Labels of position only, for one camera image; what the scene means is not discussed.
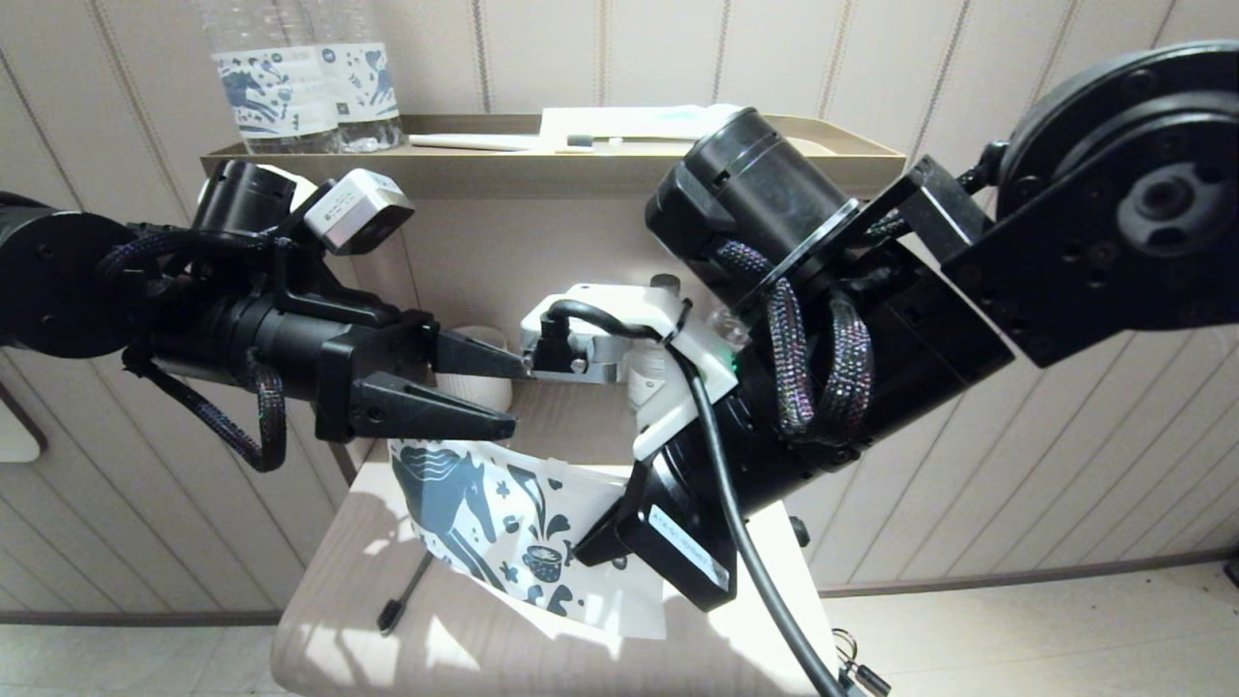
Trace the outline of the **brown open shelf cabinet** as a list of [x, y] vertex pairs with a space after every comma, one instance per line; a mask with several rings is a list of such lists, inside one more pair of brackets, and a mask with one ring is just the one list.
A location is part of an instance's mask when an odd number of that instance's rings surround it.
[[[522, 154], [393, 155], [271, 154], [221, 151], [204, 158], [209, 175], [199, 191], [195, 232], [216, 258], [195, 262], [191, 295], [273, 295], [273, 233], [284, 217], [316, 187], [364, 168], [390, 177], [414, 204], [429, 201], [524, 201], [602, 196], [603, 184], [621, 175], [650, 178], [655, 158], [636, 156], [620, 165], [593, 163], [589, 156]], [[228, 425], [221, 435], [252, 461], [274, 470], [285, 458], [282, 380], [252, 361], [253, 394], [261, 407], [261, 444]]]

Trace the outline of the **white ribbed mug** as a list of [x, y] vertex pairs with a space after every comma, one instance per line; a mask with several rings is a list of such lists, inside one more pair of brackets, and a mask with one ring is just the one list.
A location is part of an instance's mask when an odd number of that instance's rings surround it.
[[[455, 327], [461, 336], [470, 339], [481, 340], [487, 345], [496, 345], [497, 349], [508, 349], [507, 337], [503, 332], [489, 326], [458, 326]], [[479, 378], [461, 374], [435, 374], [437, 389], [451, 396], [463, 397], [470, 402], [486, 409], [494, 409], [507, 413], [513, 402], [513, 387], [510, 379]]]

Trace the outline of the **large water bottle horse label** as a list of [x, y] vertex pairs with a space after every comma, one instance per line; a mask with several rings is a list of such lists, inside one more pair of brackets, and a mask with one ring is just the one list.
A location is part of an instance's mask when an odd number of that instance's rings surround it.
[[379, 154], [404, 132], [373, 0], [302, 0], [344, 154]]
[[248, 154], [337, 154], [338, 118], [301, 0], [190, 0]]

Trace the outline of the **white toothbrush dark bristles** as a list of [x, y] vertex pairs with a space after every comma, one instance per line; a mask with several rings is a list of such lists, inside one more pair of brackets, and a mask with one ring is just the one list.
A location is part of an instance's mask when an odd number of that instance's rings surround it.
[[572, 134], [563, 141], [538, 134], [408, 134], [411, 147], [470, 151], [470, 154], [617, 154], [632, 144], [624, 137], [591, 137]]

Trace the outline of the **white rounded wall fixture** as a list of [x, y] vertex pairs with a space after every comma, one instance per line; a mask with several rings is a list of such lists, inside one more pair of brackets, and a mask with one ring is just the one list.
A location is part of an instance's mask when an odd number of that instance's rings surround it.
[[0, 383], [0, 464], [33, 463], [47, 448], [43, 430]]

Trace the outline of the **white blue packet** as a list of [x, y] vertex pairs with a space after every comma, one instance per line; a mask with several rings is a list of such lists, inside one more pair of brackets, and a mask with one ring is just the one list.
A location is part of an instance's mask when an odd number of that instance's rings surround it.
[[539, 137], [548, 144], [566, 145], [575, 137], [653, 137], [653, 140], [695, 141], [717, 131], [733, 114], [736, 105], [681, 106], [545, 106], [541, 110]]

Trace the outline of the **white blue horse pouch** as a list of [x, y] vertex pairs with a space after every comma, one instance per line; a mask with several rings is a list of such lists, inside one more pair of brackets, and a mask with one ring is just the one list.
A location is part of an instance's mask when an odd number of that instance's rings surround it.
[[577, 546], [624, 477], [463, 439], [393, 439], [414, 534], [489, 591], [620, 638], [667, 635], [664, 582], [632, 555], [584, 565]]

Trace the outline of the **grey toothbrush black bristles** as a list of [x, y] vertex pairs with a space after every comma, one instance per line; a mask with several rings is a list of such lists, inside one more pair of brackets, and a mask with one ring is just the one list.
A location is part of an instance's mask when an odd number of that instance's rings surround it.
[[434, 561], [436, 561], [434, 555], [426, 552], [419, 561], [419, 565], [416, 565], [411, 577], [408, 578], [406, 586], [403, 587], [400, 594], [396, 595], [396, 598], [389, 598], [383, 605], [383, 609], [379, 612], [375, 620], [377, 630], [382, 636], [390, 636], [393, 631], [396, 630], [399, 621], [401, 621], [401, 618], [406, 613], [406, 608], [410, 604], [414, 593], [418, 591], [418, 587], [421, 584]]

